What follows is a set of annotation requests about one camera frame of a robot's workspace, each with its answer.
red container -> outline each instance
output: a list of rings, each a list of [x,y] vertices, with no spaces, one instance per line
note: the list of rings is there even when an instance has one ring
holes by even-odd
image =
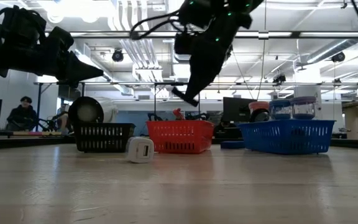
[[[148,121],[155,152],[198,154],[209,149],[214,124],[208,121]]]

red object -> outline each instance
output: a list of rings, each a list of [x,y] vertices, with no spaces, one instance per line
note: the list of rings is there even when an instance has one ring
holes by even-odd
[[[184,120],[185,118],[183,117],[183,115],[181,114],[181,109],[178,108],[176,110],[173,110],[173,114],[176,116],[176,120],[178,121],[181,121],[181,120]]]
[[[264,101],[252,102],[248,104],[250,110],[255,111],[257,109],[269,110],[269,103]]]
[[[211,147],[214,124],[208,121],[148,121],[155,152],[199,154]]]

